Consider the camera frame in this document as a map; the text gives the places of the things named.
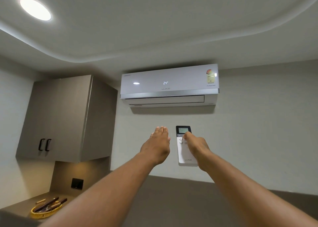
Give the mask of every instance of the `curved ceiling edge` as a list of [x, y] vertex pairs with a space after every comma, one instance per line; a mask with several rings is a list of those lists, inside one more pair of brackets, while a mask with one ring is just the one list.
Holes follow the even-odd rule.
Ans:
[[214, 32], [211, 34], [205, 34], [201, 36], [194, 36], [187, 39], [177, 39], [177, 40], [171, 40], [171, 41], [165, 41], [165, 42], [159, 42], [154, 43], [150, 45], [142, 45], [137, 47], [132, 47], [120, 51], [116, 51], [113, 53], [105, 53], [102, 55], [95, 55], [95, 56], [87, 56], [83, 58], [77, 58], [72, 56], [66, 56], [62, 55], [60, 53], [56, 53], [52, 51], [51, 49], [37, 43], [36, 41], [30, 39], [26, 35], [22, 34], [15, 28], [11, 27], [10, 25], [6, 24], [5, 22], [0, 20], [0, 29], [11, 36], [21, 40], [22, 42], [30, 45], [31, 47], [45, 53], [48, 56], [54, 57], [59, 60], [71, 62], [71, 63], [87, 63], [92, 61], [98, 61], [98, 60], [105, 60], [110, 58], [115, 58], [122, 56], [127, 53], [134, 53], [134, 52], [140, 52], [140, 51], [149, 51], [149, 50], [156, 50], [158, 48], [163, 47], [171, 47], [171, 46], [177, 46], [180, 44], [187, 44], [187, 45], [193, 45], [193, 44], [200, 44], [200, 43], [207, 43], [212, 41], [218, 41], [218, 40], [225, 40], [230, 38], [237, 38], [242, 36], [248, 36], [253, 35], [265, 31], [269, 31], [273, 28], [276, 28], [278, 26], [281, 26], [284, 23], [287, 23], [288, 21], [292, 20], [296, 16], [298, 16], [300, 13], [304, 12], [306, 9], [308, 9], [312, 4], [314, 4], [317, 0], [302, 0], [300, 3], [296, 4], [289, 10], [280, 13], [279, 15], [276, 15], [266, 21], [263, 21], [261, 23], [257, 23], [251, 26], [247, 26], [244, 28], [238, 28], [228, 31], [219, 31]]

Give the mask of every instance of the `person's left arm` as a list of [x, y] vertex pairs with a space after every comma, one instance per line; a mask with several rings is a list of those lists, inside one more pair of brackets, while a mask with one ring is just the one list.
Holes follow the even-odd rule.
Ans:
[[133, 159], [101, 179], [41, 227], [120, 226], [150, 171], [170, 153], [166, 127], [157, 127]]

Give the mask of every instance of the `remote control screen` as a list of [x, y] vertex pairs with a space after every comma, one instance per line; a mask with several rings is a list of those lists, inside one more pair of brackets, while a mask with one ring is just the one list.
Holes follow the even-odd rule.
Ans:
[[187, 131], [189, 131], [188, 128], [180, 128], [179, 127], [179, 133], [186, 133]]

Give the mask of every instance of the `wall cabinet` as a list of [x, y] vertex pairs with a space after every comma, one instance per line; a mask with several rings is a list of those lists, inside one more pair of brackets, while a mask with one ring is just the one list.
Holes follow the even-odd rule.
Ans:
[[111, 155], [117, 90], [94, 76], [35, 82], [18, 158], [82, 162]]

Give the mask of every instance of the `cabinet door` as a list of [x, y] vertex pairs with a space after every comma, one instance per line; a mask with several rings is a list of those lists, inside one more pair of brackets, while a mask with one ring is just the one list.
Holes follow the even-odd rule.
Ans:
[[48, 157], [45, 144], [54, 132], [52, 122], [58, 93], [57, 86], [58, 81], [56, 80], [34, 83], [17, 149], [17, 157], [43, 160]]
[[91, 76], [60, 79], [48, 156], [55, 161], [79, 162], [84, 137]]

